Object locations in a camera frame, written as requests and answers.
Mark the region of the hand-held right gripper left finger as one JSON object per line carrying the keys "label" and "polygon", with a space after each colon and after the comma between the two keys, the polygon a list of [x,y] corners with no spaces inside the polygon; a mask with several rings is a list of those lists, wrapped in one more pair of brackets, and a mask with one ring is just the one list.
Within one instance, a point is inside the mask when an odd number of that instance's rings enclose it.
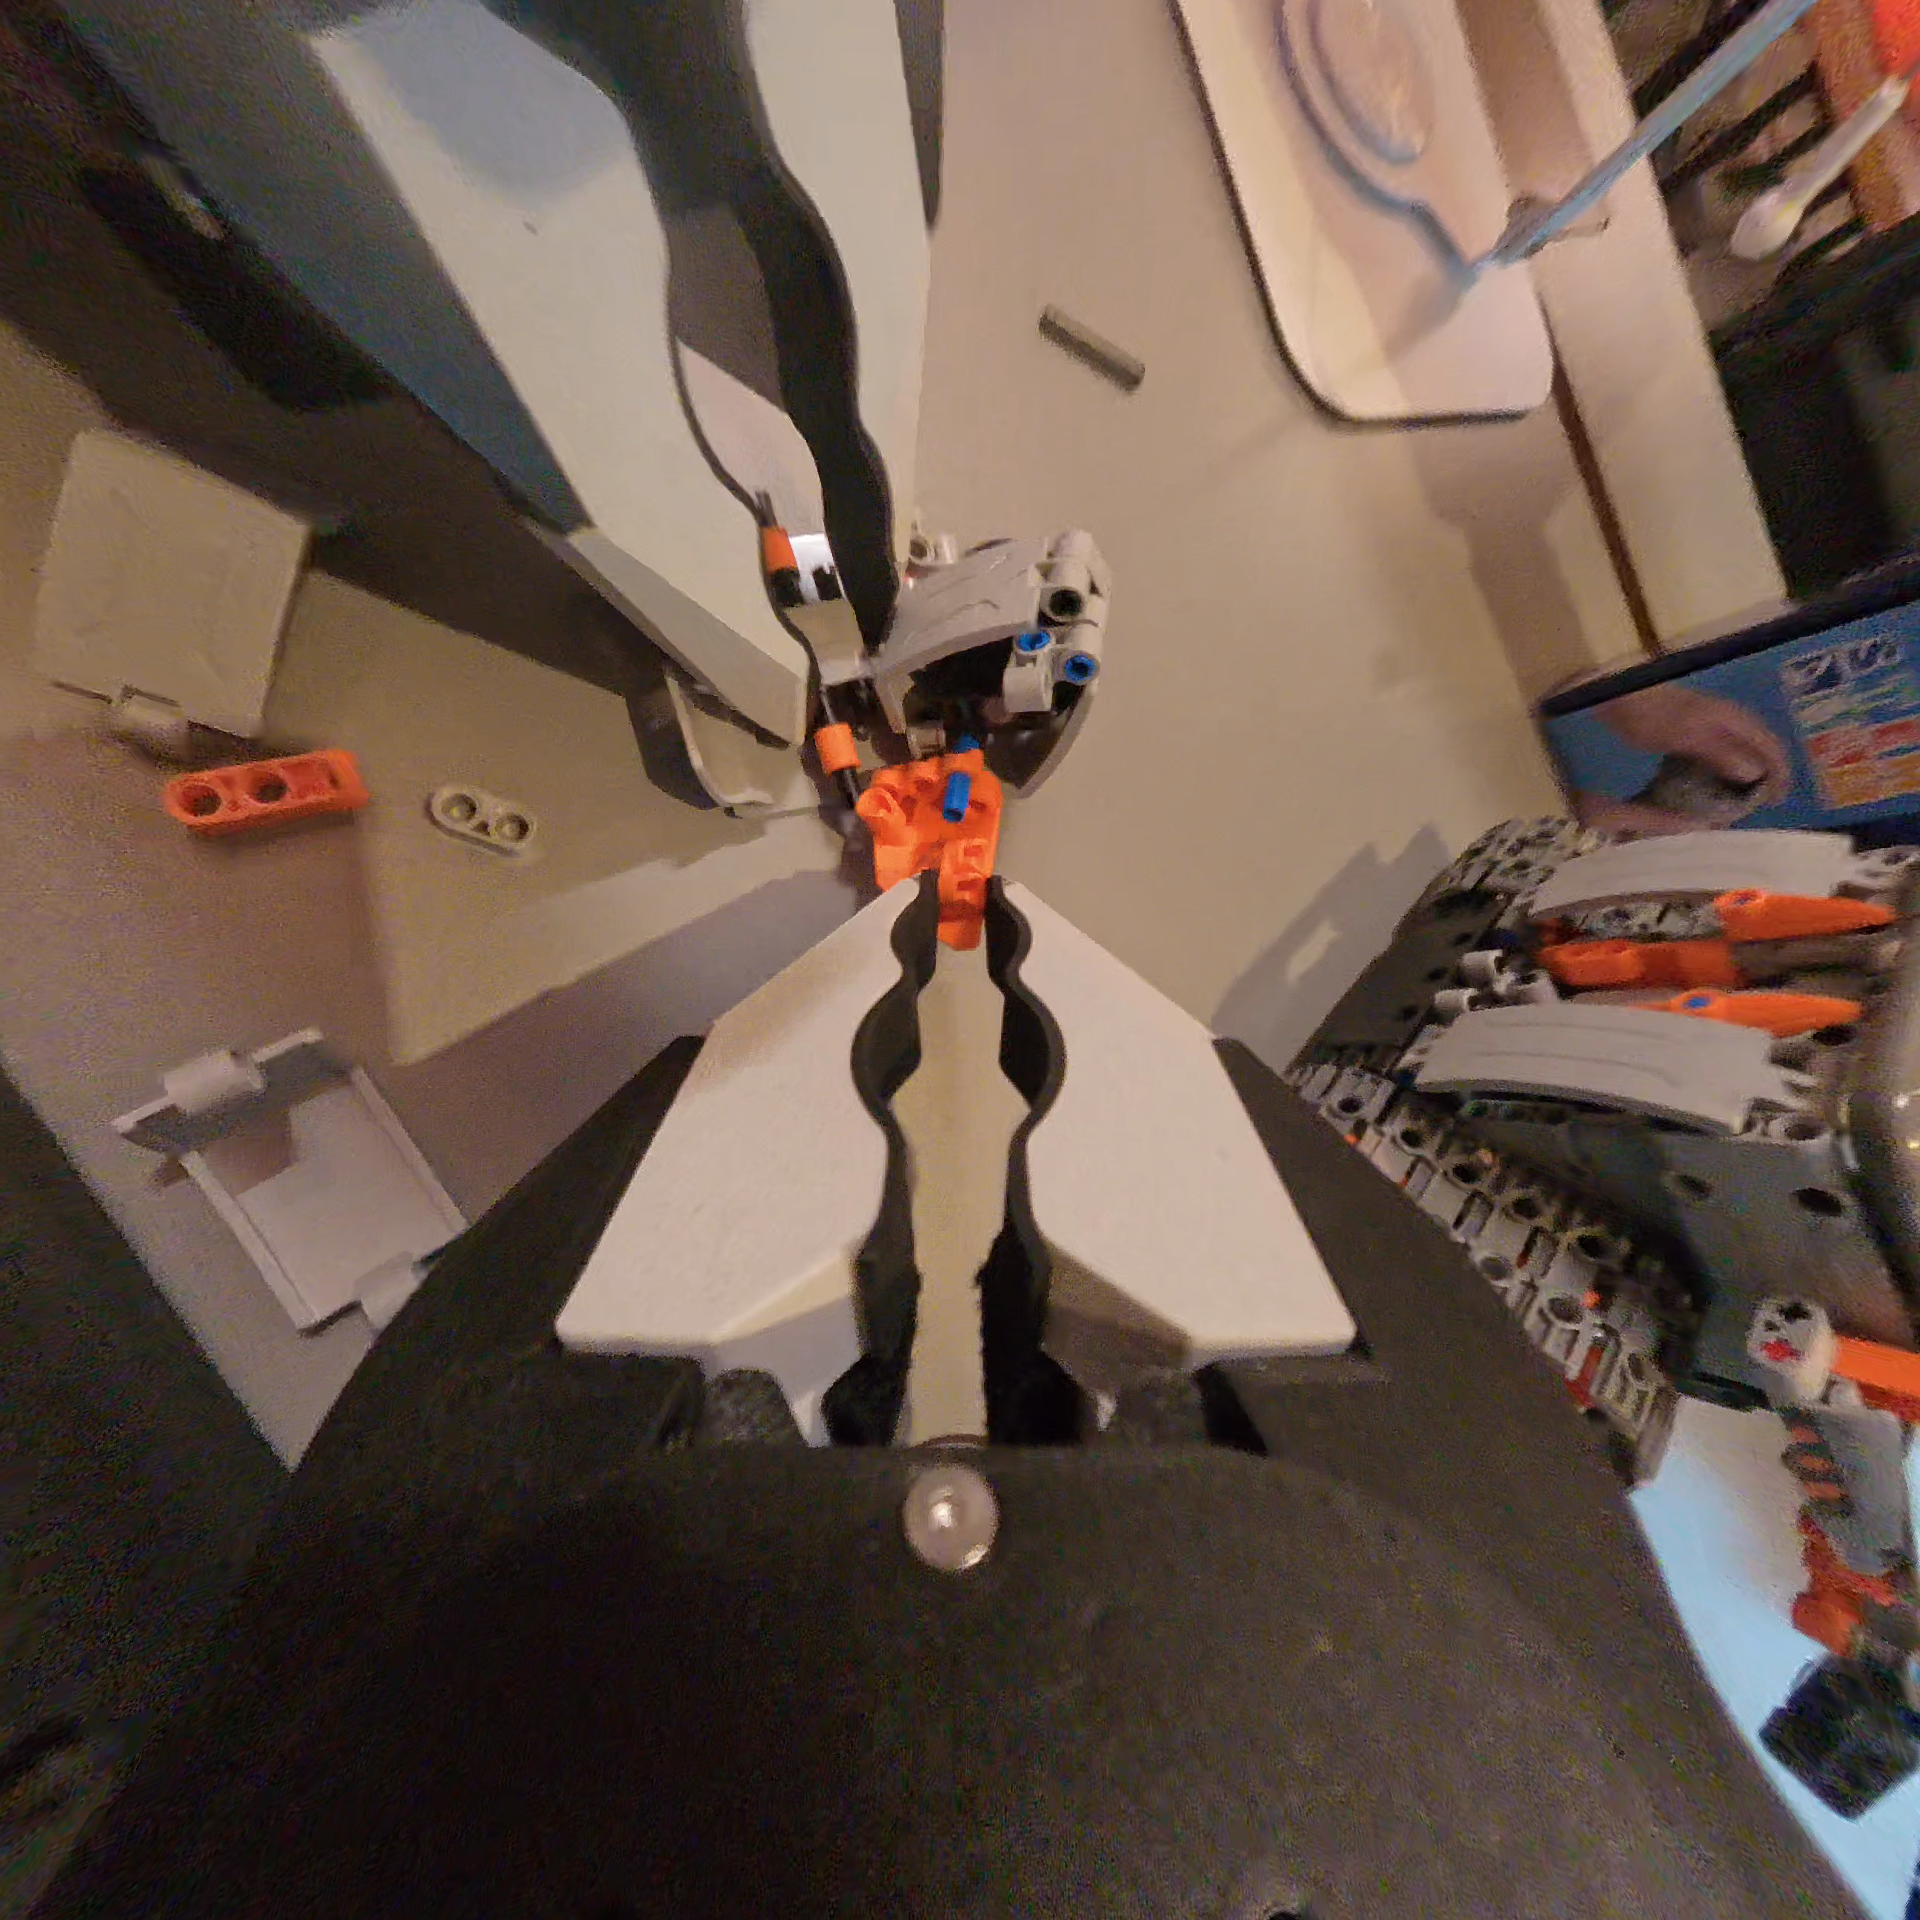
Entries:
{"label": "hand-held right gripper left finger", "polygon": [[923,979],[925,883],[905,880],[711,1026],[560,1307],[565,1350],[764,1374],[831,1438],[831,1390],[880,1349],[858,1262],[898,1142],[858,1037],[891,1000],[914,1046]]}

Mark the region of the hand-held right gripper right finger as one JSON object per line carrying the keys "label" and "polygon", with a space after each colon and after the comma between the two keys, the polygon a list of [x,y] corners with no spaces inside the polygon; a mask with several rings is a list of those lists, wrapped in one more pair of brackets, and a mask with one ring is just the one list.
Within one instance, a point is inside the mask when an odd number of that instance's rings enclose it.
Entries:
{"label": "hand-held right gripper right finger", "polygon": [[1019,883],[988,903],[1015,1343],[1075,1388],[1328,1359],[1359,1323],[1216,1037]]}

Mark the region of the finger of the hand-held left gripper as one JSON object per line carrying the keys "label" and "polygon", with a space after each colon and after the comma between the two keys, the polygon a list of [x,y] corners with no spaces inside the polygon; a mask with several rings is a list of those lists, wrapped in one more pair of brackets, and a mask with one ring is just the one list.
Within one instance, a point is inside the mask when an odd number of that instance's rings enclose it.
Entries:
{"label": "finger of the hand-held left gripper", "polygon": [[747,234],[780,394],[824,486],[869,650],[901,597],[914,507],[931,226],[896,5],[744,6],[764,174]]}
{"label": "finger of the hand-held left gripper", "polygon": [[611,99],[490,5],[60,6],[218,213],[741,725],[810,654],[691,420],[653,187]]}

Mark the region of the grey motor assembly orange panel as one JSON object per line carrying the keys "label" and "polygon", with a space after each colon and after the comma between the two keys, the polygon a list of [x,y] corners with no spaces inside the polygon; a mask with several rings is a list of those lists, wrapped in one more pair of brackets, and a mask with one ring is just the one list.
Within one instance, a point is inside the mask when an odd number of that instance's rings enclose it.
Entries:
{"label": "grey motor assembly orange panel", "polygon": [[904,588],[869,668],[905,757],[865,775],[882,892],[932,877],[940,942],[978,949],[1011,797],[1065,760],[1101,686],[1113,565],[1088,530],[996,540]]}

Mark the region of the short black axle pin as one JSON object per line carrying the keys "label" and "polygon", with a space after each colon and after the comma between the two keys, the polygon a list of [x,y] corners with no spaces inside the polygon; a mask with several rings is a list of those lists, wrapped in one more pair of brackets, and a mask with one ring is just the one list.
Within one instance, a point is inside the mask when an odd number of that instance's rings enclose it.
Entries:
{"label": "short black axle pin", "polygon": [[1081,323],[1057,303],[1045,303],[1039,315],[1039,334],[1045,342],[1067,354],[1076,365],[1113,384],[1121,394],[1139,394],[1145,384],[1145,360],[1128,351],[1096,327]]}

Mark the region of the light grey flat clip panel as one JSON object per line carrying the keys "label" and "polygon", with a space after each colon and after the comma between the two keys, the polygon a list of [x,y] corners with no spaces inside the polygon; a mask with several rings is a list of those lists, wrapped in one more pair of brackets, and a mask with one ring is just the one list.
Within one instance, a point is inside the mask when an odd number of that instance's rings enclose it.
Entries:
{"label": "light grey flat clip panel", "polygon": [[373,1077],[319,1029],[160,1074],[112,1130],[201,1188],[296,1331],[384,1331],[466,1230]]}

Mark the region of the tracked toy robot vehicle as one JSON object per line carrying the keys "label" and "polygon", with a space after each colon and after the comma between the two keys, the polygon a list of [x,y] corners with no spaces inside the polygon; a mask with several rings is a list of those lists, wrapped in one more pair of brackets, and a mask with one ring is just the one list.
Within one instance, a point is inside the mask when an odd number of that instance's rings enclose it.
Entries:
{"label": "tracked toy robot vehicle", "polygon": [[1467,1253],[1631,1482],[1763,1411],[1820,1651],[1761,1742],[1860,1816],[1915,1779],[1917,850],[1511,820],[1285,1077]]}

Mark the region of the grey ribbed hinged panel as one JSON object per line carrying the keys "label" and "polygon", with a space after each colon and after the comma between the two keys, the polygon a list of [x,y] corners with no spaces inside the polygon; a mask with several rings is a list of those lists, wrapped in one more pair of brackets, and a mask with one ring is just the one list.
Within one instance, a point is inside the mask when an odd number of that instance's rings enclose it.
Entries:
{"label": "grey ribbed hinged panel", "polygon": [[40,563],[32,669],[152,743],[257,735],[314,536],[172,451],[85,430]]}

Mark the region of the grey two-hole connector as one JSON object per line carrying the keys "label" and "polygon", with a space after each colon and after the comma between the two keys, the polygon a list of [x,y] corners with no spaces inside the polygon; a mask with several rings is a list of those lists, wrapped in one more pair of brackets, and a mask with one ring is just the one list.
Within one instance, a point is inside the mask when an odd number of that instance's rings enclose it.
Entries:
{"label": "grey two-hole connector", "polygon": [[537,853],[539,846],[539,826],[533,812],[468,781],[431,789],[424,813],[436,832],[466,848],[522,859]]}

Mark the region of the white rounded base board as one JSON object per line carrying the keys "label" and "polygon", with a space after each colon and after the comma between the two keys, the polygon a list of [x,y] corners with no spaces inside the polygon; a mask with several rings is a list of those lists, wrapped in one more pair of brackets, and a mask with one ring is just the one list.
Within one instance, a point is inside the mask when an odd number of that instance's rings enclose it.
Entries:
{"label": "white rounded base board", "polygon": [[[1527,264],[1461,278],[1401,215],[1338,168],[1283,74],[1273,6],[1177,2],[1172,14],[1290,367],[1353,426],[1511,420],[1553,390],[1553,338]],[[1443,107],[1431,184],[1475,250],[1515,194],[1455,2],[1426,28]]]}

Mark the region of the clear document stand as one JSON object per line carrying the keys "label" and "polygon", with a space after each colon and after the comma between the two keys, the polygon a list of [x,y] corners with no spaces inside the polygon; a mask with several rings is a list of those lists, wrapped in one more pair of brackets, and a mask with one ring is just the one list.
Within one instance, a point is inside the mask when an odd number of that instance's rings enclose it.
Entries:
{"label": "clear document stand", "polygon": [[[1696,111],[1715,102],[1787,30],[1810,2],[1730,5],[1696,54],[1677,58],[1671,83],[1656,83],[1633,133],[1557,198],[1515,198],[1500,234],[1483,247],[1458,237],[1440,211],[1433,178],[1443,107],[1451,92],[1439,76],[1426,5],[1285,2],[1273,6],[1283,74],[1335,166],[1365,198],[1411,221],[1447,267],[1475,280],[1515,267],[1595,215],[1612,189],[1648,160]],[[1875,5],[1875,45],[1896,45],[1904,61],[1827,133],[1787,178],[1736,229],[1736,254],[1761,260],[1786,247],[1810,203],[1907,107],[1915,79],[1915,5]]]}

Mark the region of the orange three-hole beam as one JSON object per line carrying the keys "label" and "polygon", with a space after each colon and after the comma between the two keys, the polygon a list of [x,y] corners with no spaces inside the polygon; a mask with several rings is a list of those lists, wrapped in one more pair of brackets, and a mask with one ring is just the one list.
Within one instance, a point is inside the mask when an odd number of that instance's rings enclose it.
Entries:
{"label": "orange three-hole beam", "polygon": [[163,812],[201,838],[347,818],[367,804],[356,759],[335,749],[211,765],[160,790]]}

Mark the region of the light blue sheet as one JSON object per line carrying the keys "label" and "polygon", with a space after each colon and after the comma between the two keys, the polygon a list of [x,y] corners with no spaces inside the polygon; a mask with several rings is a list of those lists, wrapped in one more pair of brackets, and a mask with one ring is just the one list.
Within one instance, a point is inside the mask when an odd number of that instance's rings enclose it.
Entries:
{"label": "light blue sheet", "polygon": [[1773,1415],[1683,1399],[1665,1462],[1633,1502],[1696,1658],[1763,1775],[1865,1914],[1901,1917],[1915,1872],[1917,1781],[1850,1820],[1761,1743],[1765,1719],[1821,1653],[1791,1621],[1803,1564],[1800,1488],[1783,1451]]}

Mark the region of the dark perforated panel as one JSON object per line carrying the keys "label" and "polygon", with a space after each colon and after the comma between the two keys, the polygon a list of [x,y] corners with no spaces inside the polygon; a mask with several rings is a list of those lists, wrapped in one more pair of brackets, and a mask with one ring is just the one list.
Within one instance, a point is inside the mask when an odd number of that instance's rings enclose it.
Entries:
{"label": "dark perforated panel", "polygon": [[285,1470],[3,1084],[4,1792],[189,1691]]}

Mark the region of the blue toy kit box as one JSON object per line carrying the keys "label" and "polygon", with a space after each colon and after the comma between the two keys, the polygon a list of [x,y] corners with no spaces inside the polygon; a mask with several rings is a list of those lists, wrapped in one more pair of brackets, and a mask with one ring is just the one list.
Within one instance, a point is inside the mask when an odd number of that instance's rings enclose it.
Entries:
{"label": "blue toy kit box", "polygon": [[1917,563],[1610,666],[1537,704],[1573,813],[1599,832],[1847,832],[1915,840]]}

